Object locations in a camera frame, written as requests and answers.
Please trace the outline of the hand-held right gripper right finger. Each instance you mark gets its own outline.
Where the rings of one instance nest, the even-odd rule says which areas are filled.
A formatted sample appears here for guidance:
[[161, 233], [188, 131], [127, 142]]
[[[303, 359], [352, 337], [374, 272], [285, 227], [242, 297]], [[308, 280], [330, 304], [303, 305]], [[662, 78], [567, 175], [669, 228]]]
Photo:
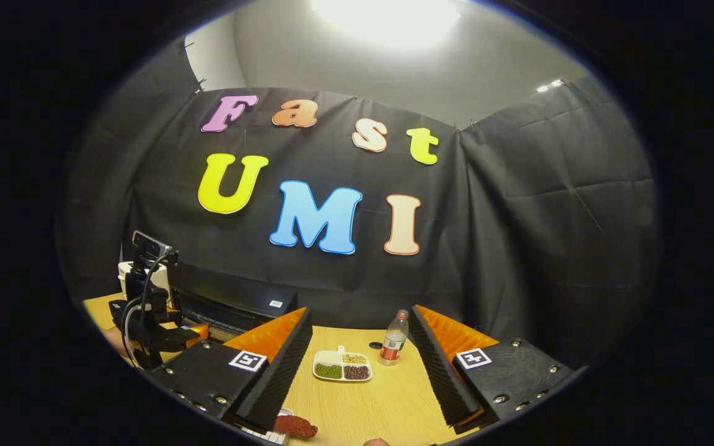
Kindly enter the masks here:
[[451, 428], [484, 428], [518, 417], [575, 374], [526, 339], [496, 341], [422, 305], [411, 308], [409, 333]]

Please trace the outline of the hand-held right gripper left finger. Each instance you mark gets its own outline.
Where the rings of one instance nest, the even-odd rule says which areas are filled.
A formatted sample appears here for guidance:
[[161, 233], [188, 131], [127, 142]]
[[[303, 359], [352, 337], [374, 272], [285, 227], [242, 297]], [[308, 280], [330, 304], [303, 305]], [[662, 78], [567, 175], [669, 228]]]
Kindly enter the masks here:
[[207, 418], [266, 432], [311, 338], [310, 310], [298, 308], [226, 343], [200, 341], [147, 374]]

